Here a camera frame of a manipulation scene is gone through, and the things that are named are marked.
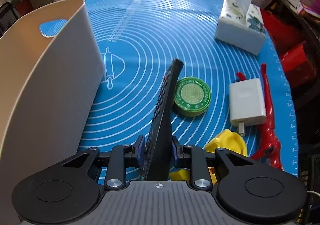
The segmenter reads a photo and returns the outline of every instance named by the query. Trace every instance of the green round container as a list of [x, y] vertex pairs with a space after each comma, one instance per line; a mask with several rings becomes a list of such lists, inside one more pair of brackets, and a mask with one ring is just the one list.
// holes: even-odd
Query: green round container
[[210, 102], [210, 88], [201, 79], [185, 77], [177, 82], [174, 103], [178, 113], [187, 117], [199, 116], [207, 110]]

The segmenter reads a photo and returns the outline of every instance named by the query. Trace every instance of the silver screw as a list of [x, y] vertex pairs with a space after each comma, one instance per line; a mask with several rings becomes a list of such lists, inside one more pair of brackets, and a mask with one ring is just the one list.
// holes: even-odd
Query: silver screw
[[199, 179], [195, 181], [195, 185], [201, 188], [208, 187], [210, 182], [206, 179]]
[[107, 181], [107, 185], [110, 187], [119, 187], [122, 184], [122, 181], [118, 179], [110, 179]]

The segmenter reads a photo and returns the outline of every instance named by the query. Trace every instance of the white power adapter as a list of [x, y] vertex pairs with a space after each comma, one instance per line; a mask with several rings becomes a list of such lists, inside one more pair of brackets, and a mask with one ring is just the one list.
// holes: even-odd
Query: white power adapter
[[244, 133], [244, 125], [261, 125], [267, 121], [266, 107], [259, 78], [229, 85], [230, 122]]

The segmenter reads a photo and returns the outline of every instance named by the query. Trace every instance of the white tissue box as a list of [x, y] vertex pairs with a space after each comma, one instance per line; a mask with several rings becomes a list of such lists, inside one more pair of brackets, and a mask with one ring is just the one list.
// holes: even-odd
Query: white tissue box
[[258, 55], [266, 41], [260, 8], [250, 4], [244, 18], [235, 0], [224, 0], [215, 38]]

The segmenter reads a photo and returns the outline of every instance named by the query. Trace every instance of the red pliers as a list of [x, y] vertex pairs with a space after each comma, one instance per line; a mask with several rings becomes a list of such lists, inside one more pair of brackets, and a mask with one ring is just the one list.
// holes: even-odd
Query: red pliers
[[[262, 125], [258, 125], [260, 132], [260, 146], [259, 150], [255, 152], [251, 158], [254, 160], [260, 160], [262, 157], [267, 157], [269, 165], [283, 170], [283, 166], [280, 160], [281, 143], [275, 133], [275, 115], [272, 104], [272, 98], [270, 93], [270, 85], [267, 77], [267, 65], [261, 64], [261, 74], [263, 78], [264, 89], [264, 102], [266, 106], [267, 122]], [[246, 80], [243, 73], [237, 72], [236, 74], [240, 81]]]

